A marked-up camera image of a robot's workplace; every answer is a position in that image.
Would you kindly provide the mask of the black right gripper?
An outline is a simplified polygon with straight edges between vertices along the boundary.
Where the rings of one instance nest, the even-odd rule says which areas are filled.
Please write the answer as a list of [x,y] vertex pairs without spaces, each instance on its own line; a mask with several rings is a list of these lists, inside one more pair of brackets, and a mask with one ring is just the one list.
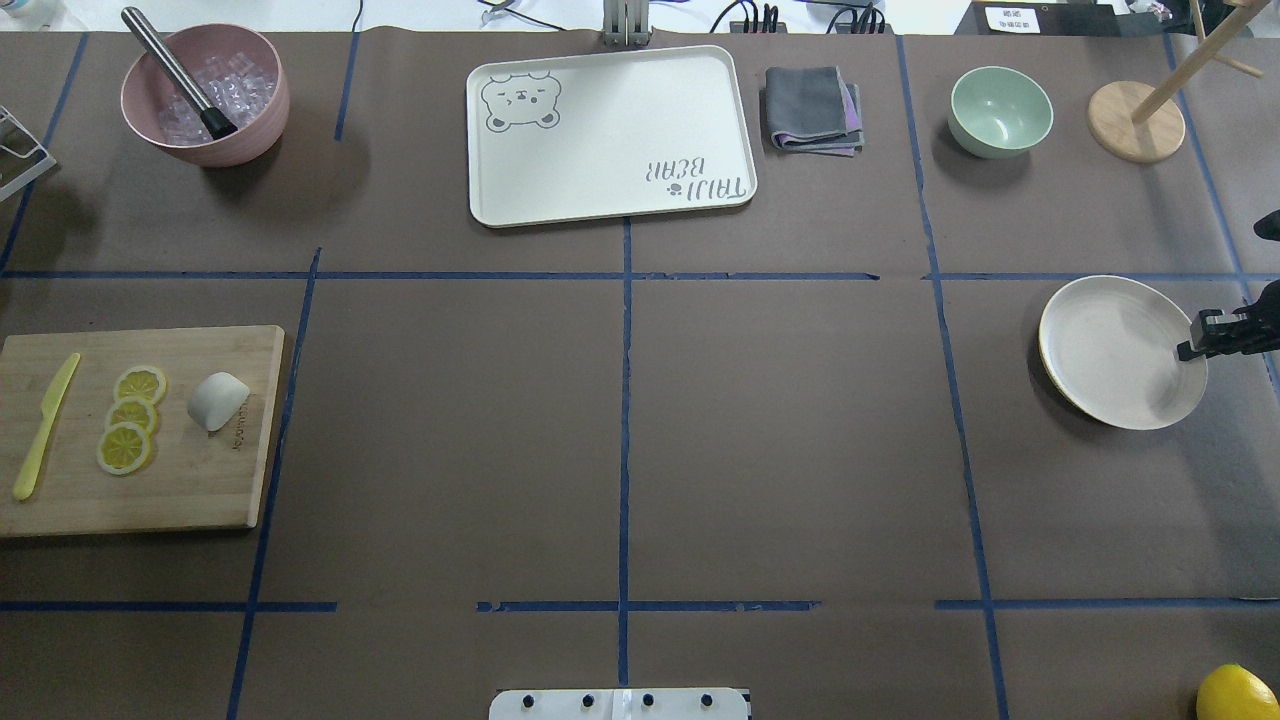
[[1178,360],[1231,354],[1262,354],[1279,348],[1279,283],[1268,283],[1257,301],[1238,307],[1230,316],[1204,309],[1190,323],[1190,341],[1176,347]]

